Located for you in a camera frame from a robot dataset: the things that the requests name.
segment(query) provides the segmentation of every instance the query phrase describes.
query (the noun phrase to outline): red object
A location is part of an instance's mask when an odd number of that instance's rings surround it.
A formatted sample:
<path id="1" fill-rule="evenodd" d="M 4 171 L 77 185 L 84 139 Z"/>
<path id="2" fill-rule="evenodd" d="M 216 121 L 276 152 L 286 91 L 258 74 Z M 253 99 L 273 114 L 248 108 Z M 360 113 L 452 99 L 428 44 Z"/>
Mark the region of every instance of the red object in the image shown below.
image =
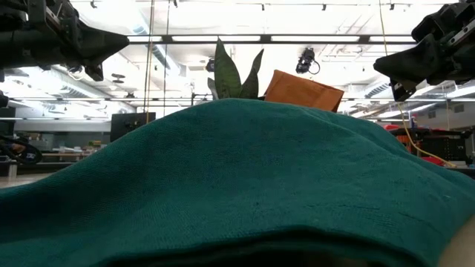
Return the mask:
<path id="1" fill-rule="evenodd" d="M 399 129 L 399 126 L 398 126 L 398 125 L 385 125 L 385 126 L 383 126 L 383 128 L 384 128 L 386 131 L 391 131 L 391 130 Z"/>
<path id="2" fill-rule="evenodd" d="M 428 162 L 432 162 L 433 164 L 438 166 L 444 166 L 444 162 L 442 160 L 433 158 L 431 156 L 423 156 L 422 159 Z"/>

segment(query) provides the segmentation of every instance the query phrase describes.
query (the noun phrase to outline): teal fabric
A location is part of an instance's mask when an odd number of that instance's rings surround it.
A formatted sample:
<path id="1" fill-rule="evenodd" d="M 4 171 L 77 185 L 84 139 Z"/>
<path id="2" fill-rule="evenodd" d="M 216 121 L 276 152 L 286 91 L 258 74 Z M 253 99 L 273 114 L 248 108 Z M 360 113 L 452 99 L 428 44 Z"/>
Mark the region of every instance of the teal fabric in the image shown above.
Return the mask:
<path id="1" fill-rule="evenodd" d="M 1 190 L 0 266 L 193 266 L 256 251 L 436 266 L 474 213 L 473 180 L 377 124 L 220 100 Z"/>

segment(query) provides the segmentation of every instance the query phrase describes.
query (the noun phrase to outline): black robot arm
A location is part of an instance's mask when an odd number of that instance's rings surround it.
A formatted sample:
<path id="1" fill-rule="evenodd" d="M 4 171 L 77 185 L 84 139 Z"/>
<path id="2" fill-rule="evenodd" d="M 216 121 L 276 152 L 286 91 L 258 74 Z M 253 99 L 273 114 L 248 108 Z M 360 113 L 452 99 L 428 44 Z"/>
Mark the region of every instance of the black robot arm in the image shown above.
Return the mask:
<path id="1" fill-rule="evenodd" d="M 445 4 L 411 33 L 417 46 L 376 60 L 375 70 L 390 77 L 394 99 L 402 102 L 427 80 L 463 84 L 475 77 L 475 4 Z"/>
<path id="2" fill-rule="evenodd" d="M 102 62 L 127 45 L 126 36 L 81 22 L 68 0 L 0 1 L 0 81 L 3 69 L 55 64 L 83 66 L 102 81 Z"/>

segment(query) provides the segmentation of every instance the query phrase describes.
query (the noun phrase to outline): camera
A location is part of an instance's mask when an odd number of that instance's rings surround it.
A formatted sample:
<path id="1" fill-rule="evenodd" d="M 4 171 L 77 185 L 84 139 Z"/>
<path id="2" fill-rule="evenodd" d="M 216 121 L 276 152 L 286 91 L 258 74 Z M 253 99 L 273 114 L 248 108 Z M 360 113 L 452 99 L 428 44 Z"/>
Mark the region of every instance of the camera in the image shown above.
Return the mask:
<path id="1" fill-rule="evenodd" d="M 318 65 L 318 71 L 316 73 L 310 72 L 310 67 L 312 67 L 313 62 Z M 298 60 L 295 71 L 297 71 L 298 74 L 304 74 L 309 72 L 313 75 L 320 72 L 320 65 L 315 60 L 315 52 L 313 52 L 313 48 L 305 48 L 304 52 L 302 53 L 302 56 Z"/>

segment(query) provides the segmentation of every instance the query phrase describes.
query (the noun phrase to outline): snake plant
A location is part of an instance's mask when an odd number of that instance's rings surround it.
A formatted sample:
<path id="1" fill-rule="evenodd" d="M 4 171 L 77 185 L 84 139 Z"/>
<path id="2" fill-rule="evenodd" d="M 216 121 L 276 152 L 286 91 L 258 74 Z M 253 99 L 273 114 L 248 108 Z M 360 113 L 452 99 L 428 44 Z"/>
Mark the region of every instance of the snake plant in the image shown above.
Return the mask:
<path id="1" fill-rule="evenodd" d="M 259 94 L 258 72 L 261 68 L 263 53 L 264 49 L 255 57 L 250 74 L 241 84 L 236 64 L 226 52 L 223 42 L 218 39 L 214 55 L 214 81 L 208 79 L 208 86 L 213 97 L 215 99 L 257 99 Z"/>

